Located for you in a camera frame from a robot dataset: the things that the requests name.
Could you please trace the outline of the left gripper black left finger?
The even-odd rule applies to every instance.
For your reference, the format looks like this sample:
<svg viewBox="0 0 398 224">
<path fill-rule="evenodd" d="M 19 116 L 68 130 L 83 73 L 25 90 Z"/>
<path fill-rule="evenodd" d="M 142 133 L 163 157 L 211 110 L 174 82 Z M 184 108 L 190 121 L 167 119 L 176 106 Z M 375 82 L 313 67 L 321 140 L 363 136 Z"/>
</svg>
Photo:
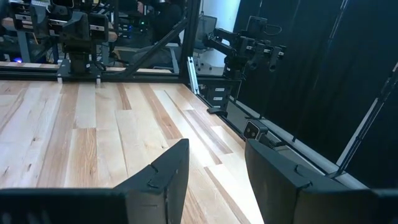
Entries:
<svg viewBox="0 0 398 224">
<path fill-rule="evenodd" d="M 1 223 L 180 223 L 189 157 L 181 139 L 111 189 L 2 189 Z"/>
</svg>

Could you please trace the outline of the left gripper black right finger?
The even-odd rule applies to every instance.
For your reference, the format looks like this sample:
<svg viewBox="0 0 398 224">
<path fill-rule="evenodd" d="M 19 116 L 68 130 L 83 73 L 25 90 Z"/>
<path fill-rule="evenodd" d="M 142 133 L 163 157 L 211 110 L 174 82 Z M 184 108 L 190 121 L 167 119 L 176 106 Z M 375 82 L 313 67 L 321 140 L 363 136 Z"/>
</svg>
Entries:
<svg viewBox="0 0 398 224">
<path fill-rule="evenodd" d="M 397 223 L 396 189 L 349 189 L 253 139 L 245 160 L 265 223 Z"/>
</svg>

